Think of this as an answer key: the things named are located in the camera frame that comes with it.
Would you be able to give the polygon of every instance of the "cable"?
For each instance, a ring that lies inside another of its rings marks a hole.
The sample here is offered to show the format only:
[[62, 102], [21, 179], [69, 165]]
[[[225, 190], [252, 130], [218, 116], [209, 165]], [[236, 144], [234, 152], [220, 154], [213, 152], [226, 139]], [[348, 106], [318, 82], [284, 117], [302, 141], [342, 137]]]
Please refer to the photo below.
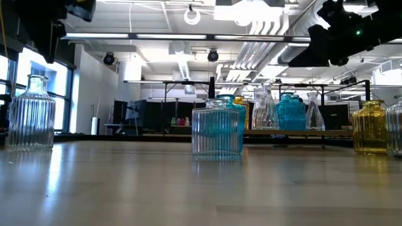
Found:
[[131, 8], [132, 8], [133, 5], [134, 5], [134, 4], [131, 4], [131, 5], [130, 5], [130, 9], [129, 9], [129, 11], [128, 11], [128, 20], [129, 20], [129, 24], [130, 24], [130, 33], [131, 33], [131, 30], [132, 30], [132, 26], [131, 26]]
[[0, 1], [1, 34], [3, 35], [4, 52], [6, 54], [6, 58], [8, 59], [7, 43], [6, 43], [6, 30], [4, 30], [3, 9], [1, 7], [2, 3], [3, 3], [3, 1]]

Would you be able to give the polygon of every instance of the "wooden table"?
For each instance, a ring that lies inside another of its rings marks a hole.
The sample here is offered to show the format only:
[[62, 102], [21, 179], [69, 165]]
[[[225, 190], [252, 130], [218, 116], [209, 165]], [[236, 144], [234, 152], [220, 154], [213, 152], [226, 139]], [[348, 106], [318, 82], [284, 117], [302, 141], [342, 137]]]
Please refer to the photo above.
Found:
[[193, 162], [189, 143], [81, 141], [0, 151], [0, 225], [399, 225], [402, 162], [320, 146], [246, 146]]

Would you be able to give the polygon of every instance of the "window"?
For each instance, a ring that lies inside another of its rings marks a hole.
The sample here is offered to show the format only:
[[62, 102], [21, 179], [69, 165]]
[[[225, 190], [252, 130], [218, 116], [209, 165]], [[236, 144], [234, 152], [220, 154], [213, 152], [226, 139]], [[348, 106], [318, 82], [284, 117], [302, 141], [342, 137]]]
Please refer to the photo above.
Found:
[[0, 79], [7, 80], [8, 77], [8, 59], [0, 56]]
[[57, 95], [66, 95], [67, 67], [56, 62], [46, 63], [41, 55], [24, 48], [18, 58], [17, 84], [27, 85], [27, 76], [31, 74], [44, 75], [48, 78], [47, 91]]
[[28, 75], [31, 74], [48, 78], [46, 89], [49, 96], [56, 101], [55, 130], [67, 132], [70, 118], [72, 70], [57, 62], [46, 63], [41, 55], [24, 48], [18, 55], [16, 95], [21, 95], [25, 91]]

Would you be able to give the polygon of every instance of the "black equipment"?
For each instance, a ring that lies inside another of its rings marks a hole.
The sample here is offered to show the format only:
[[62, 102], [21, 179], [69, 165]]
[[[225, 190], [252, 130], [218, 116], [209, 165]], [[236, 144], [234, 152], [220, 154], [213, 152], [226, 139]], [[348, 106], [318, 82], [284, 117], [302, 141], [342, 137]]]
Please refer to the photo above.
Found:
[[67, 13], [91, 22], [96, 0], [15, 0], [15, 10], [30, 39], [47, 63], [53, 63], [58, 41], [66, 35]]
[[114, 58], [114, 53], [106, 53], [106, 56], [105, 56], [105, 58], [103, 58], [103, 62], [106, 64], [106, 65], [113, 65], [113, 63], [114, 63], [114, 60], [115, 60], [115, 58]]
[[208, 53], [208, 61], [216, 62], [219, 59], [218, 52], [216, 50], [210, 50]]
[[378, 11], [363, 18], [346, 12], [343, 0], [324, 2], [317, 14], [330, 28], [311, 26], [308, 29], [310, 45], [289, 63], [289, 67], [328, 67], [329, 61], [342, 66], [349, 61], [349, 56], [373, 50], [402, 36], [401, 0], [366, 0], [366, 3], [368, 6], [375, 3]]

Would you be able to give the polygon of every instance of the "fluorescent light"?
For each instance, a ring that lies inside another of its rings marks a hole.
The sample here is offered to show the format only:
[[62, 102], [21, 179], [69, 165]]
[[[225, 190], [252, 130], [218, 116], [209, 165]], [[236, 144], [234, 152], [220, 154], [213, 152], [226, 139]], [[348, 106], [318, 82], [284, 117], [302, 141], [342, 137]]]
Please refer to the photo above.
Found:
[[309, 43], [311, 41], [310, 37], [294, 37], [291, 39], [292, 41], [299, 43]]
[[67, 33], [63, 39], [88, 39], [88, 38], [121, 38], [128, 39], [128, 34], [122, 33]]
[[138, 39], [161, 39], [161, 40], [206, 40], [207, 35], [167, 35], [167, 34], [138, 34]]
[[244, 85], [243, 82], [216, 82], [215, 85]]
[[284, 37], [275, 35], [215, 35], [216, 40], [282, 42]]
[[389, 44], [402, 44], [402, 38], [398, 38], [392, 41], [387, 42]]
[[123, 81], [125, 83], [141, 83], [141, 84], [146, 84], [146, 83], [163, 83], [163, 81], [132, 81], [132, 80], [125, 80]]

